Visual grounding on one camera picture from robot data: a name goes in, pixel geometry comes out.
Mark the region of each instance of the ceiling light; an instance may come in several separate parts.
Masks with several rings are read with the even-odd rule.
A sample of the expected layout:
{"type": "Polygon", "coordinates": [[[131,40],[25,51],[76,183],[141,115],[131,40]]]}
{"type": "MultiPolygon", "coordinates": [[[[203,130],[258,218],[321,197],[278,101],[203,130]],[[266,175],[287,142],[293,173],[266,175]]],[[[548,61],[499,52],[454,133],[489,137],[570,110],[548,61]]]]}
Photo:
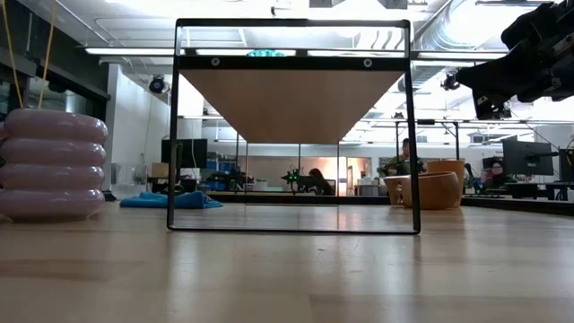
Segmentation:
{"type": "Polygon", "coordinates": [[[524,7],[532,7],[538,6],[543,4],[545,1],[538,1],[538,0],[526,0],[526,1],[516,1],[510,2],[505,0],[479,0],[476,2],[476,5],[484,5],[484,6],[524,6],[524,7]]]}
{"type": "Polygon", "coordinates": [[[474,62],[456,62],[456,61],[431,61],[431,60],[414,60],[415,66],[448,66],[448,67],[473,67],[474,62]]]}
{"type": "Polygon", "coordinates": [[[88,54],[100,56],[172,57],[173,48],[86,48],[88,54]]]}
{"type": "Polygon", "coordinates": [[[223,120],[222,116],[184,116],[182,118],[190,120],[223,120]]]}
{"type": "MultiPolygon", "coordinates": [[[[197,49],[197,55],[205,56],[247,56],[254,49],[197,49]]],[[[295,56],[295,50],[274,50],[285,56],[295,56]]]]}
{"type": "Polygon", "coordinates": [[[426,51],[418,52],[415,59],[427,60],[464,60],[464,61],[490,61],[504,57],[506,53],[503,52],[475,52],[475,51],[458,51],[458,52],[445,52],[445,51],[426,51]]]}
{"type": "MultiPolygon", "coordinates": [[[[214,143],[237,143],[238,140],[237,139],[215,139],[213,140],[214,143]]],[[[239,140],[240,143],[245,143],[245,140],[240,139],[239,140]]]]}
{"type": "Polygon", "coordinates": [[[390,57],[404,58],[404,51],[359,51],[359,50],[310,50],[309,56],[313,57],[390,57]]]}

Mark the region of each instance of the black metal frame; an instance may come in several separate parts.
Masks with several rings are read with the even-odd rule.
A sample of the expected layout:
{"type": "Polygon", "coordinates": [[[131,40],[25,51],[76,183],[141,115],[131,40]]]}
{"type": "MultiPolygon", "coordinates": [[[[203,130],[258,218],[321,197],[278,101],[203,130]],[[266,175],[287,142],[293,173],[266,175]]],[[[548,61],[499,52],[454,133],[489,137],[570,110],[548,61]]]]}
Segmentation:
{"type": "Polygon", "coordinates": [[[411,76],[410,36],[404,37],[404,57],[214,57],[188,56],[181,48],[182,29],[185,27],[392,27],[401,28],[405,35],[411,35],[411,23],[402,21],[313,21],[306,19],[178,19],[176,21],[175,52],[173,57],[173,82],[171,86],[170,118],[170,180],[168,195],[167,227],[174,231],[243,231],[243,232],[312,232],[351,234],[403,234],[416,235],[421,232],[421,208],[419,180],[416,163],[411,162],[411,190],[413,194],[413,229],[411,231],[335,231],[335,230],[274,230],[274,229],[226,229],[226,228],[182,228],[175,222],[176,185],[176,142],[178,134],[178,87],[181,69],[274,69],[274,70],[356,70],[356,71],[399,71],[404,72],[406,93],[407,125],[411,156],[416,160],[416,129],[414,121],[413,82],[411,76]]]}

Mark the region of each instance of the wooden bowl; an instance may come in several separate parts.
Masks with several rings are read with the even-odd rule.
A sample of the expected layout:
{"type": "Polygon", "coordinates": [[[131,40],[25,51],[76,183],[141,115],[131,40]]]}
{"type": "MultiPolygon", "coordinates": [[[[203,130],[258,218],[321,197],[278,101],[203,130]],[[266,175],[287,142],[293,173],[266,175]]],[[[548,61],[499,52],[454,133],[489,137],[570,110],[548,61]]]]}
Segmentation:
{"type": "Polygon", "coordinates": [[[465,190],[465,162],[457,160],[427,162],[427,172],[436,173],[441,171],[454,171],[456,173],[459,189],[457,206],[459,206],[465,190]]]}

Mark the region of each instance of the computer monitor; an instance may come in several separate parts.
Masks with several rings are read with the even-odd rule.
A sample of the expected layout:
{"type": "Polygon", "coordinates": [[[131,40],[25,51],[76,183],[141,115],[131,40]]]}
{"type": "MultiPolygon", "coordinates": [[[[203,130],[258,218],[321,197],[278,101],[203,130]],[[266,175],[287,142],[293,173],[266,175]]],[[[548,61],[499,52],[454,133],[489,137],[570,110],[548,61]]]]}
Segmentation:
{"type": "Polygon", "coordinates": [[[502,150],[507,174],[554,175],[550,144],[503,140],[502,150]]]}
{"type": "Polygon", "coordinates": [[[560,181],[574,182],[574,149],[560,149],[560,181]]]}
{"type": "MultiPolygon", "coordinates": [[[[178,140],[178,149],[181,150],[178,152],[178,155],[181,153],[181,163],[179,164],[179,167],[207,168],[207,139],[178,140]]],[[[161,141],[161,162],[170,162],[170,154],[170,140],[164,139],[161,141]]]]}

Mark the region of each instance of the green object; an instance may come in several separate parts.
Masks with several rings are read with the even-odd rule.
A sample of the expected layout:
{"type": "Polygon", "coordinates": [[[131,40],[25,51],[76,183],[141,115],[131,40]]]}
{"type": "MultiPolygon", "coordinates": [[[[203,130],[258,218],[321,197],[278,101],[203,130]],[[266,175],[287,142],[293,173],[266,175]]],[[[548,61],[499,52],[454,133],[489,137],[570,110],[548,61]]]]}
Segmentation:
{"type": "Polygon", "coordinates": [[[258,49],[248,53],[249,57],[284,57],[284,53],[272,49],[258,49]]]}

